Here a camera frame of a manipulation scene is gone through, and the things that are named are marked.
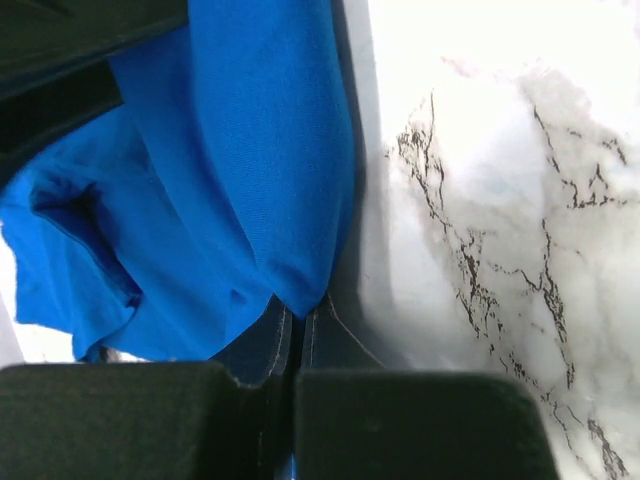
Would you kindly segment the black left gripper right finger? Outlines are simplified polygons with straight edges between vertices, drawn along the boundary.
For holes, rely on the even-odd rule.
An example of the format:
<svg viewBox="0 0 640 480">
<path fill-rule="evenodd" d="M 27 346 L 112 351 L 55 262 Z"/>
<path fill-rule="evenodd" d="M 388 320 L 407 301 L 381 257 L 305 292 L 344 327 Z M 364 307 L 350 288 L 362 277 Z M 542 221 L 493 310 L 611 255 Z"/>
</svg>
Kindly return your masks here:
<svg viewBox="0 0 640 480">
<path fill-rule="evenodd" d="M 538 407 L 488 373 L 387 369 L 325 297 L 295 385 L 300 479 L 555 479 Z"/>
</svg>

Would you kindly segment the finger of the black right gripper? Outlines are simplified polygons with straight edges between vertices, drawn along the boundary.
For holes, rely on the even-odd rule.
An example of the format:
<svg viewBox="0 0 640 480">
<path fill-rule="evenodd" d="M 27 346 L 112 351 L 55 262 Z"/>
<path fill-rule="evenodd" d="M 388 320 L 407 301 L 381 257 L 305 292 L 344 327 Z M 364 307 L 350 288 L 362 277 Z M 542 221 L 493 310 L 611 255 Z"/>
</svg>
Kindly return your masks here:
<svg viewBox="0 0 640 480">
<path fill-rule="evenodd" d="M 1 93 L 17 95 L 187 21 L 181 0 L 3 1 Z"/>
<path fill-rule="evenodd" d="M 47 146 L 121 104 L 106 62 L 28 88 L 3 89 L 1 185 Z"/>
</svg>

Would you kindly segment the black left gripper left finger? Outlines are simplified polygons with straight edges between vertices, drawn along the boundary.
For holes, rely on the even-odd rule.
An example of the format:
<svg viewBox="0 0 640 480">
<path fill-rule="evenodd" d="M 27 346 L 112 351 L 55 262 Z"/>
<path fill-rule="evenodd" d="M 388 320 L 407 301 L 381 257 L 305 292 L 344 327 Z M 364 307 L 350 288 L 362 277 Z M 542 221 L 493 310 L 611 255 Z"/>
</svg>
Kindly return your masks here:
<svg viewBox="0 0 640 480">
<path fill-rule="evenodd" d="M 285 479 L 293 318 L 272 300 L 201 362 L 1 373 L 5 479 Z"/>
</svg>

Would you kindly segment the blue t shirt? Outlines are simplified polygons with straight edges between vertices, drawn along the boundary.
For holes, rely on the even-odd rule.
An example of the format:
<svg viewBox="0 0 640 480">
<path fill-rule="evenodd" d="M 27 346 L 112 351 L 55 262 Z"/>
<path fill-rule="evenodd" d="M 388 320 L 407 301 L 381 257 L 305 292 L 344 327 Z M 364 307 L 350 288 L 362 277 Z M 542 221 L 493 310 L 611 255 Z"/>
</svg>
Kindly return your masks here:
<svg viewBox="0 0 640 480">
<path fill-rule="evenodd" d="M 3 189 L 15 320 L 205 360 L 277 299 L 303 317 L 344 245 L 355 153 L 328 1 L 193 1 L 109 59 L 118 107 Z"/>
</svg>

